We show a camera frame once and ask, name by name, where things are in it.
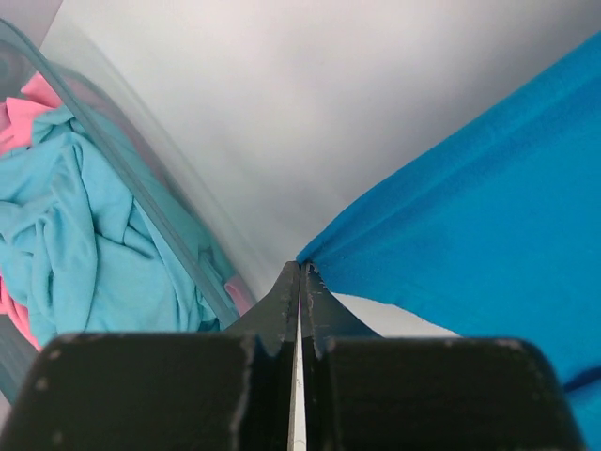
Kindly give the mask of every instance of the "blue fabric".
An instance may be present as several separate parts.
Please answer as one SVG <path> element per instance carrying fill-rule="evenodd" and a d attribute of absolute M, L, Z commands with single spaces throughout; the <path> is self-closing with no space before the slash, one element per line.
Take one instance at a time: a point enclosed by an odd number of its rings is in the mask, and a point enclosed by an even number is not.
<path fill-rule="evenodd" d="M 61 107 L 40 117 L 33 140 L 0 160 L 0 272 L 28 308 L 39 343 L 81 331 L 218 327 L 72 113 Z M 209 248 L 202 238 L 191 231 L 187 241 L 196 239 L 199 254 Z"/>
<path fill-rule="evenodd" d="M 192 258 L 195 258 L 198 266 L 192 271 L 204 272 L 208 276 L 208 283 L 213 288 L 213 293 L 216 297 L 213 301 L 220 303 L 222 308 L 229 310 L 232 314 L 230 318 L 239 318 L 239 313 L 234 302 L 223 289 L 224 281 L 229 280 L 236 272 L 223 253 L 219 243 L 196 218 L 192 217 L 182 208 L 171 193 L 156 179 L 154 173 L 145 163 L 145 160 L 141 158 L 140 153 L 138 153 L 138 148 L 134 148 L 131 141 L 123 134 L 121 129 L 116 127 L 104 115 L 96 113 L 88 105 L 82 104 L 80 106 L 86 107 L 87 113 L 93 117 L 94 123 L 100 129 L 101 134 L 105 139 L 110 140 L 113 149 L 118 152 L 120 160 L 135 174 L 137 182 L 143 185 L 143 189 L 152 199 L 153 208 L 159 210 L 163 218 L 167 218 L 169 225 L 166 228 L 171 233 L 175 232 L 175 235 L 178 237 L 177 244 L 175 245 L 186 247 L 190 251 Z M 78 122 L 77 124 L 78 130 L 82 131 L 81 125 Z M 46 133 L 43 124 L 41 124 L 40 128 L 41 130 L 35 130 L 34 134 Z M 212 277 L 214 273 L 217 274 L 217 278 Z"/>
<path fill-rule="evenodd" d="M 400 169 L 304 249 L 329 288 L 601 363 L 601 34 Z M 601 390 L 573 400 L 601 449 Z"/>

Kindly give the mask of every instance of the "white surface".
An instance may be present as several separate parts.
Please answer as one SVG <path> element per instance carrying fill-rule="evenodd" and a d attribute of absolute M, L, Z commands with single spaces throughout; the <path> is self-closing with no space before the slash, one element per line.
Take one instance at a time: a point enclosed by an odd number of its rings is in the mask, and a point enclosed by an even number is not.
<path fill-rule="evenodd" d="M 260 297 L 600 17 L 601 0 L 66 0 L 42 50 L 125 107 Z"/>
<path fill-rule="evenodd" d="M 456 333 L 432 324 L 394 305 L 385 305 L 375 301 L 334 294 L 334 296 L 356 317 L 382 336 L 418 337 L 453 336 Z"/>

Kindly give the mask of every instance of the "crumpled cloth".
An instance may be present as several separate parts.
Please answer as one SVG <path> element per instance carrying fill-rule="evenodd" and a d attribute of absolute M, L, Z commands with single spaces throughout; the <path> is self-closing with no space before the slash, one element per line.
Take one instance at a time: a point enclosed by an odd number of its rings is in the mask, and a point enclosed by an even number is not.
<path fill-rule="evenodd" d="M 58 96 L 39 74 L 23 87 L 22 93 L 27 99 L 7 98 L 0 103 L 0 156 L 11 152 L 14 148 L 31 146 L 36 117 L 61 104 Z M 0 314 L 8 315 L 23 337 L 39 350 L 39 343 L 31 334 L 27 308 L 15 303 L 9 296 L 1 274 Z"/>
<path fill-rule="evenodd" d="M 105 119 L 102 125 L 111 127 Z M 10 180 L 0 184 L 0 273 L 15 302 L 27 308 L 41 346 L 81 331 L 219 327 L 69 109 L 40 116 L 32 144 L 0 159 L 0 179 Z"/>

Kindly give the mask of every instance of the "plastic bin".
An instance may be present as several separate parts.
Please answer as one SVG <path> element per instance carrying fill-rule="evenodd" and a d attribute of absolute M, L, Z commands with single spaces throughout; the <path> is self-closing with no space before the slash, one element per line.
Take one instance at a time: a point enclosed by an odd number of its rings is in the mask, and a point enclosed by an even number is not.
<path fill-rule="evenodd" d="M 12 24 L 0 21 L 0 95 L 20 97 L 36 72 L 83 125 L 85 132 L 133 194 L 224 329 L 239 318 L 226 282 L 237 277 L 221 246 L 170 189 L 168 175 L 146 140 L 99 88 L 81 74 L 49 63 Z M 117 125 L 115 131 L 104 121 Z M 242 297 L 254 303 L 246 289 Z"/>
<path fill-rule="evenodd" d="M 0 18 L 12 23 L 39 46 L 43 42 L 63 0 L 4 0 Z"/>

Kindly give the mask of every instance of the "turquoise cloth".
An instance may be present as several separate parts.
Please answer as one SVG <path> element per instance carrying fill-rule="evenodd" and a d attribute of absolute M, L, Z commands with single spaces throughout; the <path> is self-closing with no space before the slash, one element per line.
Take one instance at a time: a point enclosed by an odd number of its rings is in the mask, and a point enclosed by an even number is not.
<path fill-rule="evenodd" d="M 192 259 L 194 266 L 192 268 L 183 266 L 191 272 L 194 282 L 208 298 L 208 305 L 219 318 L 222 328 L 227 327 L 233 320 L 239 318 L 239 313 L 234 302 L 223 289 L 223 285 L 236 272 L 219 243 L 196 218 L 182 208 L 163 184 L 157 180 L 145 160 L 141 158 L 141 154 L 138 153 L 138 150 L 144 152 L 143 148 L 135 148 L 121 129 L 104 115 L 95 112 L 87 105 L 80 104 L 79 106 L 85 107 L 86 112 L 93 119 L 88 125 L 95 127 L 103 139 L 110 141 L 110 147 L 101 148 L 103 152 L 117 152 L 119 158 L 116 159 L 115 164 L 119 164 L 122 170 L 129 169 L 129 172 L 126 171 L 123 174 L 123 180 L 128 183 L 128 188 L 132 189 L 132 185 L 138 185 L 138 190 L 147 194 L 146 203 L 142 204 L 144 208 L 160 212 L 159 218 L 155 216 L 154 221 L 161 222 L 162 227 L 159 228 L 161 233 L 170 235 L 172 240 L 167 243 L 172 246 L 172 249 L 178 248 L 180 251 L 180 253 L 175 253 L 177 258 L 184 258 L 181 253 L 184 252 L 184 249 L 187 251 L 186 258 Z M 78 130 L 82 130 L 79 122 L 77 122 L 77 127 Z M 43 123 L 37 124 L 34 130 L 35 135 L 43 135 L 47 132 L 48 127 Z"/>
<path fill-rule="evenodd" d="M 351 204 L 302 251 L 335 292 L 601 364 L 601 34 Z M 601 449 L 601 386 L 572 399 Z"/>
<path fill-rule="evenodd" d="M 61 107 L 40 117 L 33 142 L 0 159 L 0 271 L 39 343 L 81 331 L 217 328 L 202 293 L 72 113 Z M 210 242 L 193 232 L 191 225 L 186 240 L 200 257 Z"/>

